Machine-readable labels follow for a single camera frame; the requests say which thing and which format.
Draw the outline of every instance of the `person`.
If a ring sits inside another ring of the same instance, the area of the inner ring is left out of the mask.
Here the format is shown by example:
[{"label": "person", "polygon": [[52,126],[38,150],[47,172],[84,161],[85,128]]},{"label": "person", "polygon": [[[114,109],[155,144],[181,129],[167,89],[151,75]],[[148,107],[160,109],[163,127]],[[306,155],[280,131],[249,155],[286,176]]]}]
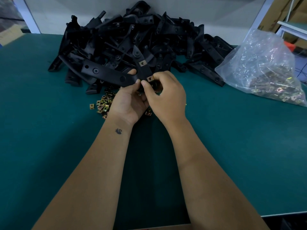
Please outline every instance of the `person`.
[{"label": "person", "polygon": [[145,80],[119,90],[94,143],[33,230],[113,229],[132,127],[149,105],[171,137],[192,228],[269,229],[186,119],[183,86],[169,71],[153,76],[163,87],[160,95]]}]

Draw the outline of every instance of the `tattoo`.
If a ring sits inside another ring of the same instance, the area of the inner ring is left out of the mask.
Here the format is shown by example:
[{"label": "tattoo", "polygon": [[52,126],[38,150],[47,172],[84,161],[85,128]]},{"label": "tattoo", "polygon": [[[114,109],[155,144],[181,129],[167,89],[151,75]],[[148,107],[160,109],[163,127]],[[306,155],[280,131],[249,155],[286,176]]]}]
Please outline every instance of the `tattoo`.
[{"label": "tattoo", "polygon": [[117,128],[117,129],[115,130],[115,132],[116,132],[117,134],[121,134],[121,133],[122,133],[122,130]]}]

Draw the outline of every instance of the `green table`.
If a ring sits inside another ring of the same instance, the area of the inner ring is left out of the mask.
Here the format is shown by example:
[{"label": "green table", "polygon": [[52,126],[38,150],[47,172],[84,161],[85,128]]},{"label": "green table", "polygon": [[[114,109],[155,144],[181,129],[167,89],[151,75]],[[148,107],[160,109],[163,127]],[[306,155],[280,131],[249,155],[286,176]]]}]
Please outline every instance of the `green table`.
[{"label": "green table", "polygon": [[[60,35],[27,34],[0,49],[0,229],[30,229],[104,120],[47,69]],[[262,215],[307,211],[307,108],[172,72],[199,138]],[[156,116],[132,131],[115,229],[189,223],[170,137]]]}]

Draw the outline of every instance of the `white wall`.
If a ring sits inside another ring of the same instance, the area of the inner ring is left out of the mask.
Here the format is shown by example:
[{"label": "white wall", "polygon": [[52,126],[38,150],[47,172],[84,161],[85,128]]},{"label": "white wall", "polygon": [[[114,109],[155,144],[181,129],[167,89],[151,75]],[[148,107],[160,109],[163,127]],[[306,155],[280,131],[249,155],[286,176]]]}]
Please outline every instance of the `white wall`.
[{"label": "white wall", "polygon": [[[139,0],[25,0],[41,33],[63,34],[71,15],[85,25],[103,10],[105,17],[124,14]],[[244,40],[265,0],[144,0],[162,15],[205,24],[205,33],[220,36],[232,45]]]}]

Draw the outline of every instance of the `hand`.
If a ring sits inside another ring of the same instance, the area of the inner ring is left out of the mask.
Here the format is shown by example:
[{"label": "hand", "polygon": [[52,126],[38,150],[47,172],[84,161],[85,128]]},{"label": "hand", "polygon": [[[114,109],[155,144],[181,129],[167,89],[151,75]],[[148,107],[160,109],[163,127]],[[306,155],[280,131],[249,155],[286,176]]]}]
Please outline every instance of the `hand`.
[{"label": "hand", "polygon": [[[129,74],[136,74],[136,70],[132,69]],[[108,118],[119,117],[131,126],[140,119],[149,106],[146,95],[139,96],[137,92],[140,84],[138,79],[133,85],[121,87],[112,102]]]},{"label": "hand", "polygon": [[185,117],[185,90],[174,74],[169,71],[158,72],[154,75],[155,80],[161,82],[163,91],[157,95],[151,85],[143,80],[141,81],[144,87],[150,107],[155,115],[167,128],[170,124],[180,123],[186,120]]}]

